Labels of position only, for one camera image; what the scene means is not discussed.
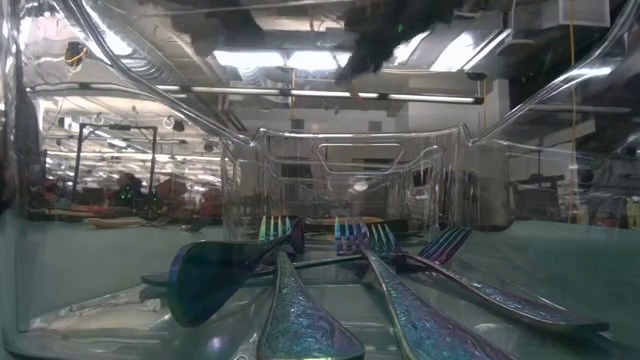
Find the bright ceiling light panel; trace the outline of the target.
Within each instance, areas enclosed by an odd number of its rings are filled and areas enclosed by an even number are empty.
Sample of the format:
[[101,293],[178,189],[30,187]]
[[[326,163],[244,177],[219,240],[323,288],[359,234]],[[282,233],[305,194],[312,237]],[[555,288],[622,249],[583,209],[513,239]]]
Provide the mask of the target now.
[[351,54],[331,51],[295,51],[284,55],[277,51],[225,51],[216,50],[214,56],[223,66],[239,69],[258,67],[290,67],[305,71],[331,71],[344,67]]

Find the iridescent rainbow spoon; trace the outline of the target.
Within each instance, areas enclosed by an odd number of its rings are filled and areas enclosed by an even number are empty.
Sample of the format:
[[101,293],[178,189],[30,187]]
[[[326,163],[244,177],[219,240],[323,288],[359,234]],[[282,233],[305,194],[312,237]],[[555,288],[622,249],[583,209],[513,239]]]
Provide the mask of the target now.
[[167,303],[183,327],[208,321],[283,246],[304,249],[304,220],[276,217],[276,237],[255,241],[199,241],[181,247],[171,262]]

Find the wooden handled utensil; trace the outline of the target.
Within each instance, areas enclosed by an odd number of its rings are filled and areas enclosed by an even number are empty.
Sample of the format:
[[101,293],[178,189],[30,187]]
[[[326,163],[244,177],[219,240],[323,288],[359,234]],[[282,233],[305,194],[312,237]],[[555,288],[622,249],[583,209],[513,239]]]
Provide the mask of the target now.
[[186,232],[199,232],[204,227],[211,224],[211,220],[208,218],[191,218],[188,219],[185,224],[180,224],[177,218],[172,218],[169,216],[161,216],[156,220],[146,220],[139,217],[112,219],[88,218],[86,222],[97,229],[116,229],[131,227],[164,228],[167,226],[178,226],[180,230]]

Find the long ceiling light strip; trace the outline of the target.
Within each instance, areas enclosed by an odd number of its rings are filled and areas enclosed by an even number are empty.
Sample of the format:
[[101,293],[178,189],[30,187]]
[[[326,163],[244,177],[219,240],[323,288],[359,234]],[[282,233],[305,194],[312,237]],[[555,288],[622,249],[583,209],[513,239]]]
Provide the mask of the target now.
[[[212,94],[212,95],[238,95],[238,96],[266,96],[266,97],[308,97],[350,99],[360,98],[375,101],[404,101],[420,103],[443,103],[482,105],[484,98],[471,96],[454,96],[441,94],[413,94],[413,93],[376,93],[357,92],[356,95],[347,91],[333,90],[304,90],[288,88],[247,88],[247,87],[206,87],[188,85],[157,85],[156,90],[172,96],[187,94]],[[57,84],[39,84],[27,88],[28,92],[56,92],[56,91],[122,91],[129,93],[149,94],[149,91],[141,91],[113,83],[89,83],[89,82],[64,82]]]

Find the black background frame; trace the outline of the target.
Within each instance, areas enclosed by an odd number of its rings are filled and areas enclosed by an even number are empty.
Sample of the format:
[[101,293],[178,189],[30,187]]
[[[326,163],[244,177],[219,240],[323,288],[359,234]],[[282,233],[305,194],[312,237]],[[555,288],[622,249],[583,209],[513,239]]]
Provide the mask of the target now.
[[78,129],[78,136],[77,136],[74,175],[72,180],[72,193],[75,194],[77,192],[84,140],[91,137],[98,129],[101,129],[101,128],[108,128],[109,130],[112,130],[112,131],[145,130],[145,131],[150,131],[152,133],[151,153],[146,154],[145,156],[145,160],[150,161],[150,176],[149,176],[148,189],[152,190],[153,181],[155,177],[156,146],[157,146],[157,140],[158,140],[158,128],[156,126],[139,126],[139,125],[126,125],[126,124],[104,125],[104,124],[93,124],[93,123],[80,123],[79,129]]

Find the clear plastic bin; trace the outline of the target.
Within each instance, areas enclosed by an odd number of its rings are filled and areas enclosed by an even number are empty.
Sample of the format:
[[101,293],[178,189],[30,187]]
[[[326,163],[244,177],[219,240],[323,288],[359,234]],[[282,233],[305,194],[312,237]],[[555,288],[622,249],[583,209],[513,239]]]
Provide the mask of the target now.
[[[167,303],[178,250],[199,241],[276,237],[276,217],[225,234],[225,140],[259,129],[413,133],[468,128],[504,149],[514,222],[472,230],[444,264],[516,295],[609,324],[555,333],[483,306],[433,270],[389,266],[423,300],[516,360],[640,360],[640,0],[466,0],[450,23],[396,47],[379,72],[336,84],[342,68],[223,66],[216,50],[349,52],[343,14],[357,0],[0,0],[0,360],[259,360],[275,254],[208,321],[183,327]],[[122,91],[31,93],[39,84],[113,83]],[[482,97],[482,105],[360,98],[187,94],[157,85]],[[305,120],[292,130],[290,120]],[[381,132],[368,123],[380,121]],[[84,140],[72,193],[80,123]],[[115,206],[122,172],[143,181]],[[97,229],[88,218],[208,218]],[[365,348],[403,356],[366,258],[296,270],[315,301]]]
[[223,218],[230,239],[262,216],[398,221],[434,234],[464,226],[499,232],[514,222],[503,148],[464,125],[413,133],[300,133],[261,128],[225,140]]

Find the wooden handled fork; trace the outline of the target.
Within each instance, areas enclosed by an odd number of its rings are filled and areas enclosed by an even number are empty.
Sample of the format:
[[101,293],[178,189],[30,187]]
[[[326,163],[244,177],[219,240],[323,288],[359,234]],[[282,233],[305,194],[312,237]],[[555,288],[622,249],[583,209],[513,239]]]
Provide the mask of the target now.
[[344,224],[346,221],[349,224],[354,223],[377,223],[383,222],[384,219],[377,217],[337,217],[337,218],[326,218],[326,219],[313,219],[313,218],[305,218],[305,223],[308,225],[318,225],[318,226],[333,226],[335,225],[335,220],[338,220],[341,224]]

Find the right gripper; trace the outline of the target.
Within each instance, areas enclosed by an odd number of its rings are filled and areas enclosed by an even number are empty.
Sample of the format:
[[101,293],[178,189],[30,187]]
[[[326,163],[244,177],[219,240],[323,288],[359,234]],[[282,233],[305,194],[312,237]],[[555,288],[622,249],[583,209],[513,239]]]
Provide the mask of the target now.
[[347,63],[336,74],[344,84],[377,73],[397,46],[428,31],[434,24],[448,24],[466,0],[357,0],[343,14],[344,29],[356,35]]

